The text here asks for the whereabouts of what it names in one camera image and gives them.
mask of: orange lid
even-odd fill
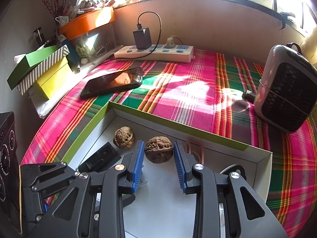
[[[60,34],[68,40],[72,40],[114,20],[115,15],[112,6],[104,7],[101,10],[88,12],[71,20],[60,28]]]

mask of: white power strip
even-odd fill
[[[121,48],[115,53],[115,58],[136,58],[147,55],[154,49],[155,45],[145,50],[138,50],[136,46],[127,46]],[[164,48],[164,45],[158,45],[153,53],[137,60],[157,60],[157,61],[172,61],[172,62],[190,62],[194,59],[194,47],[190,46],[175,46],[174,48]]]

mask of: smartphone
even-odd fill
[[[141,86],[142,79],[141,67],[100,76],[86,83],[80,97],[87,98],[137,88]]]

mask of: black cable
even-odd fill
[[[135,60],[135,59],[140,59],[140,58],[143,58],[143,57],[146,57],[146,56],[150,55],[151,53],[153,53],[153,52],[155,51],[155,49],[156,49],[157,46],[159,45],[159,41],[160,41],[160,39],[161,39],[161,31],[162,31],[161,18],[160,18],[160,16],[159,16],[156,12],[152,12],[152,11],[143,12],[143,13],[141,13],[141,14],[139,15],[139,17],[138,17],[138,19],[137,19],[137,25],[138,25],[138,26],[140,25],[140,23],[139,23],[140,17],[141,17],[143,14],[145,14],[145,13],[153,13],[153,14],[155,14],[156,16],[158,16],[158,19],[159,19],[158,41],[157,41],[156,46],[154,47],[154,49],[153,49],[151,52],[149,52],[147,55],[143,55],[143,56],[139,56],[139,57],[135,57],[135,58],[115,58],[115,57],[113,57],[112,59],[110,59],[110,60],[108,60],[108,61],[105,61],[105,62],[103,62],[103,63],[108,63],[108,62],[110,62],[110,61],[117,60],[117,59],[121,59],[121,60]]]

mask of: brown walnut shell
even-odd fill
[[[154,137],[147,142],[144,152],[152,163],[165,163],[173,156],[173,145],[167,137]]]
[[[130,127],[122,127],[115,132],[114,144],[120,149],[129,149],[133,146],[135,135]]]

